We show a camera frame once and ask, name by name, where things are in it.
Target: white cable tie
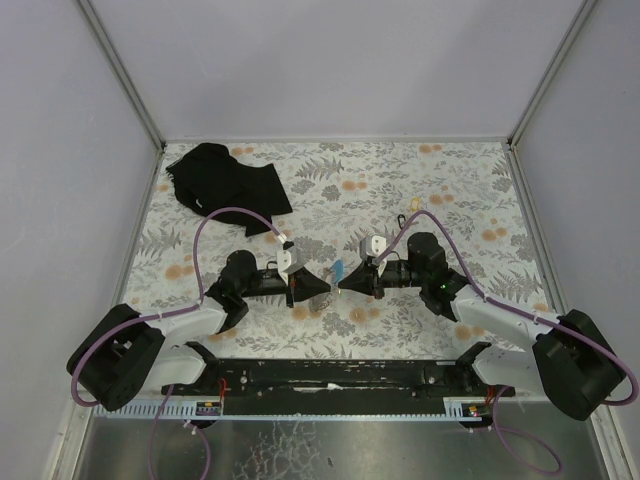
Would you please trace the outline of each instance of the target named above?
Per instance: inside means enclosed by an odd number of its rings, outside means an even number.
[[[191,420],[185,420],[184,424],[182,425],[182,428],[189,428],[189,427],[193,427],[193,429],[191,430],[191,435],[195,435],[196,434],[196,427],[195,425],[193,425],[191,423]]]

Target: black cloth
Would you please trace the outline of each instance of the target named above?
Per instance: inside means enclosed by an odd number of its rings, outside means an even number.
[[[222,207],[242,207],[271,222],[272,215],[293,212],[273,164],[242,165],[224,145],[202,143],[167,167],[176,198],[206,217]],[[223,213],[213,220],[247,227],[247,237],[269,231],[259,220],[244,213]]]

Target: small blue object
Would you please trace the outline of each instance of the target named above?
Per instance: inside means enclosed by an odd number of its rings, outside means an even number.
[[[331,270],[333,270],[333,284],[338,285],[338,282],[342,280],[342,275],[344,274],[344,263],[342,260],[336,260],[333,265],[331,265]]]

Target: floral patterned surface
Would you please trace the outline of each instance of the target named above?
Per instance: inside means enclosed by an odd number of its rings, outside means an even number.
[[[163,157],[129,276],[125,301],[168,309],[197,297],[193,235],[202,220],[177,202],[165,168],[195,147],[171,144]],[[336,259],[345,275],[358,264],[368,233],[391,240],[396,217],[418,198],[451,232],[473,274],[489,291],[546,309],[533,245],[499,143],[231,144],[241,162],[274,163],[294,212],[274,218],[293,239],[307,268],[328,281]],[[426,217],[412,231],[435,231]],[[406,238],[398,245],[406,258]],[[244,228],[210,222],[200,242],[205,286],[232,251],[254,253],[259,268],[279,244],[272,233],[244,237]],[[451,249],[450,263],[457,267]],[[262,358],[456,358],[476,341],[500,339],[481,328],[433,315],[417,289],[389,289],[382,300],[351,292],[316,297],[288,309],[283,297],[247,299],[249,314],[224,334],[200,339],[214,354]]]

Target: gray wall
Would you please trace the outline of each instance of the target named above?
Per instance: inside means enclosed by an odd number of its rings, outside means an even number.
[[[0,45],[0,477],[32,480],[155,152],[73,2],[2,2]]]
[[[570,306],[640,375],[638,25],[637,0],[601,2],[519,153]],[[638,464],[640,404],[618,412]]]
[[[162,133],[504,136],[582,0],[94,0]]]

